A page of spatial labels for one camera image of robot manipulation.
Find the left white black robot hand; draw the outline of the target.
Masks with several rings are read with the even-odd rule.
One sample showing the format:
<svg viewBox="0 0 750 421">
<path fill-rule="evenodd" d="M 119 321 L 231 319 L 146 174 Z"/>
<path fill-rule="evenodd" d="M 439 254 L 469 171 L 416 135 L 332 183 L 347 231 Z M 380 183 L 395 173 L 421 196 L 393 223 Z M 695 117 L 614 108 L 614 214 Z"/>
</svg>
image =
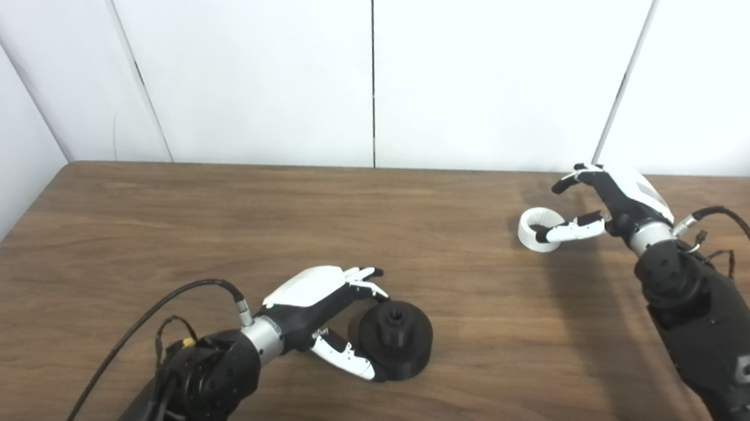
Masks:
<svg viewBox="0 0 750 421">
<path fill-rule="evenodd" d="M 292 351 L 311 351 L 346 373 L 382 383 L 387 380 L 385 370 L 327 325 L 357 300 L 390 301 L 388 293 L 372 282 L 382 274 L 376 267 L 305 269 L 264 298 L 253 324 L 242 333 L 254 344 L 262 364 Z"/>
</svg>

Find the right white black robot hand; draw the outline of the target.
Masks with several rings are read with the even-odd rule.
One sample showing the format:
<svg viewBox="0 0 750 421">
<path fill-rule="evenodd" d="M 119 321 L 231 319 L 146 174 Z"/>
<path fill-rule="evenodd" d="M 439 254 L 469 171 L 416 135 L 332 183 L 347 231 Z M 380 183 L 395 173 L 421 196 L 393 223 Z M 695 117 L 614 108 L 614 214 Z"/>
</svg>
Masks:
<svg viewBox="0 0 750 421">
<path fill-rule="evenodd" d="M 608 233 L 620 237 L 636 256 L 642 257 L 650 247 L 663 240 L 673 240 L 673 213 L 639 171 L 622 165 L 578 163 L 551 190 L 562 194 L 579 184 L 594 189 L 606 209 L 540 228 L 534 234 L 536 241 L 554 244 Z"/>
</svg>

